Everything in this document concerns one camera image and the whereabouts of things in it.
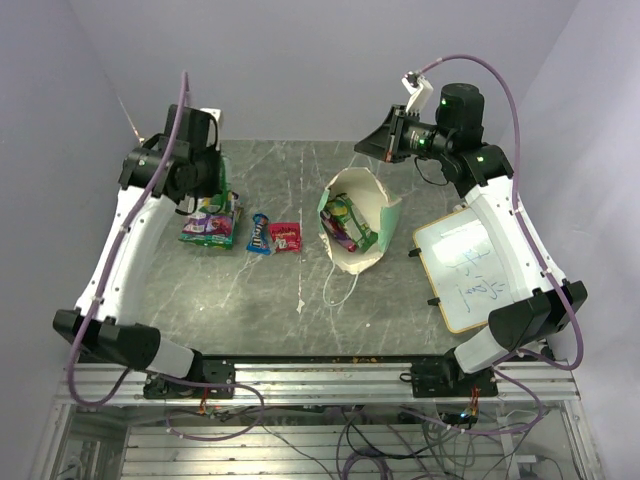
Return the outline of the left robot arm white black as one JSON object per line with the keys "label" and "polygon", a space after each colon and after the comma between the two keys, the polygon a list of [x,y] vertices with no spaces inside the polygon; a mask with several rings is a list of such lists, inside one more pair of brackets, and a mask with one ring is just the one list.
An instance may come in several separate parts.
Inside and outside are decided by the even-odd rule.
{"label": "left robot arm white black", "polygon": [[132,370],[168,375],[182,397],[203,387],[198,352],[142,324],[142,290],[165,226],[187,197],[221,192],[223,115],[213,108],[171,105],[165,130],[132,150],[118,180],[116,212],[90,282],[70,310],[61,309],[53,328],[80,350]]}

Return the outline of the blue snack packet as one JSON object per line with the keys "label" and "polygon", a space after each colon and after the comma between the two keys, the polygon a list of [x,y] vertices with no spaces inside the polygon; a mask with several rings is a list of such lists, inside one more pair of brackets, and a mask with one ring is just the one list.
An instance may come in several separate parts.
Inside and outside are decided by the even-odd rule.
{"label": "blue snack packet", "polygon": [[271,249],[268,241],[269,219],[262,213],[256,213],[252,217],[253,227],[246,246],[246,250],[256,254],[270,255]]}

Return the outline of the green printed paper bag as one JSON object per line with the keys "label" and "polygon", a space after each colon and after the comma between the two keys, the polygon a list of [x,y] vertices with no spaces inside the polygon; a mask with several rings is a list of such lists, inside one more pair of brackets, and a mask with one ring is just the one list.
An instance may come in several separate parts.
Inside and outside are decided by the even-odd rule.
{"label": "green printed paper bag", "polygon": [[322,289],[329,307],[342,305],[352,295],[360,276],[387,252],[400,218],[402,199],[366,167],[347,167],[325,186],[317,206],[319,237],[331,262],[331,271],[352,277],[342,298]]}

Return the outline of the green snack packet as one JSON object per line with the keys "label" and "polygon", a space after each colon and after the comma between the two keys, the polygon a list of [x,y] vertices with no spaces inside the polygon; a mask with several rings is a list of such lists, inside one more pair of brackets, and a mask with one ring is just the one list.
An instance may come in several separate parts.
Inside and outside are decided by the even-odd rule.
{"label": "green snack packet", "polygon": [[190,235],[190,234],[183,233],[181,230],[178,240],[184,243],[194,244],[197,246],[231,250],[234,245],[234,239],[237,232],[237,224],[243,214],[243,211],[244,209],[241,204],[235,205],[231,210],[224,210],[218,213],[211,213],[208,210],[206,210],[204,207],[199,208],[196,212],[204,212],[204,213],[211,213],[211,214],[233,213],[234,228],[233,228],[232,235],[230,237],[224,237],[224,236],[218,236],[218,235]]}

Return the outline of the red snack packet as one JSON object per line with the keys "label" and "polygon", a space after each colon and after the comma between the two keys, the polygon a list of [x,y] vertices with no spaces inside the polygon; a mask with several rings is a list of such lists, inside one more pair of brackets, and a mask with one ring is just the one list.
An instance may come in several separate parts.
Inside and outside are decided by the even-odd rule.
{"label": "red snack packet", "polygon": [[269,234],[276,253],[299,253],[302,249],[301,226],[297,222],[272,223]]}

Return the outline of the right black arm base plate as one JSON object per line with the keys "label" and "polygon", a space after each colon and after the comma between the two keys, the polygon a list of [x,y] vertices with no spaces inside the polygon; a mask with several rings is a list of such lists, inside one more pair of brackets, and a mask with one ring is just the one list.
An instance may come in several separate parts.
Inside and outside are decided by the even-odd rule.
{"label": "right black arm base plate", "polygon": [[495,397],[498,388],[490,369],[465,373],[453,358],[425,357],[411,364],[399,379],[411,386],[414,398]]}

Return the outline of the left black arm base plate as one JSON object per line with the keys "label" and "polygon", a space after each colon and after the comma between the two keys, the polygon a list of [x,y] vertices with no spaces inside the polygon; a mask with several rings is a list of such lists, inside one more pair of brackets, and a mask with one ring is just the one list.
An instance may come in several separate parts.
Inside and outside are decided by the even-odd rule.
{"label": "left black arm base plate", "polygon": [[143,397],[149,400],[181,400],[204,398],[231,399],[236,370],[226,360],[205,359],[195,373],[186,378],[166,374],[148,374],[143,386]]}

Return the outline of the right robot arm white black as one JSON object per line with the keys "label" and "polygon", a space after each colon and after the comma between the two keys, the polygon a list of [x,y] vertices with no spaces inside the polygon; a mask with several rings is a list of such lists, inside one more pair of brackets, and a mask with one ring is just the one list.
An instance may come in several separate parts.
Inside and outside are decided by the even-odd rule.
{"label": "right robot arm white black", "polygon": [[458,211],[418,228],[412,254],[427,275],[448,329],[471,337],[442,355],[414,363],[403,380],[417,398],[491,396],[491,368],[562,331],[587,297],[551,259],[515,189],[501,148],[483,138],[484,98],[470,84],[440,92],[435,120],[420,113],[432,94],[423,77],[404,80],[409,100],[357,143],[386,162],[434,160],[461,199]]}

